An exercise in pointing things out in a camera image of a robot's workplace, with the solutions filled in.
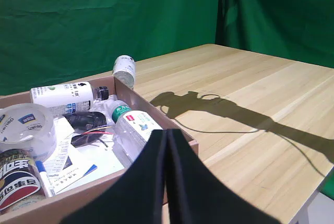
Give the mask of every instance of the can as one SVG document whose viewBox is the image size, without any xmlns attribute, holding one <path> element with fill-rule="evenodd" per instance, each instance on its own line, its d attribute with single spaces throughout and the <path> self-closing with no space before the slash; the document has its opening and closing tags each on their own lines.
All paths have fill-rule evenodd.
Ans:
<svg viewBox="0 0 334 224">
<path fill-rule="evenodd" d="M 5 214 L 46 198 L 33 158 L 23 149 L 0 154 L 0 213 Z"/>
</svg>

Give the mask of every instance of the plastic bottle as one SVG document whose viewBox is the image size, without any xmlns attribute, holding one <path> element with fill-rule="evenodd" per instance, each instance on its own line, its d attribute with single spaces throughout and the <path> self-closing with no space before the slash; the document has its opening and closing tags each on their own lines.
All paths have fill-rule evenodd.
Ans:
<svg viewBox="0 0 334 224">
<path fill-rule="evenodd" d="M 93 88 L 86 81 L 30 89 L 31 102 L 49 108 L 54 117 L 88 111 L 95 101 L 106 100 L 108 96 L 107 87 Z"/>
<path fill-rule="evenodd" d="M 134 161 L 154 129 L 162 129 L 152 117 L 143 111 L 133 111 L 124 101 L 116 100 L 108 106 L 108 114 L 116 123 L 115 133 L 122 139 L 121 145 Z"/>
<path fill-rule="evenodd" d="M 113 75 L 126 86 L 133 89 L 136 76 L 134 59 L 128 55 L 119 56 L 113 67 Z"/>
</svg>

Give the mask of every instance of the tape roll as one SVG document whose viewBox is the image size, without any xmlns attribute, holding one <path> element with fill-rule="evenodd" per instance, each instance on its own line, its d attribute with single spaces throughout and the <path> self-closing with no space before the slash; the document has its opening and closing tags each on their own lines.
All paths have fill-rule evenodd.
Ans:
<svg viewBox="0 0 334 224">
<path fill-rule="evenodd" d="M 0 111 L 0 152 L 24 149 L 34 160 L 45 161 L 55 148 L 53 117 L 46 107 L 24 103 Z"/>
</svg>

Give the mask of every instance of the receipt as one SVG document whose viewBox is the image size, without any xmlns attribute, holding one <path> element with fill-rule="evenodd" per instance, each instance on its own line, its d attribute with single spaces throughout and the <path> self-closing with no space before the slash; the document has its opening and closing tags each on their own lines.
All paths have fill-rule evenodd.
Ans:
<svg viewBox="0 0 334 224">
<path fill-rule="evenodd" d="M 74 129 L 64 117 L 55 119 L 54 126 L 57 146 L 52 155 L 43 163 L 48 176 L 58 176 L 63 170 L 72 133 L 74 133 Z"/>
</svg>

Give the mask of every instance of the blue pen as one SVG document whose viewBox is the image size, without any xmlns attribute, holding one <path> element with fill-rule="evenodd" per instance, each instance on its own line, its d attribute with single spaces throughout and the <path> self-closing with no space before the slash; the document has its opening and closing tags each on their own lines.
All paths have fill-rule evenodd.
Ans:
<svg viewBox="0 0 334 224">
<path fill-rule="evenodd" d="M 38 172 L 40 173 L 41 180 L 44 184 L 44 189 L 46 191 L 47 197 L 55 196 L 54 187 L 51 185 L 49 177 L 47 177 L 47 173 L 42 161 L 36 161 L 36 166 Z"/>
</svg>

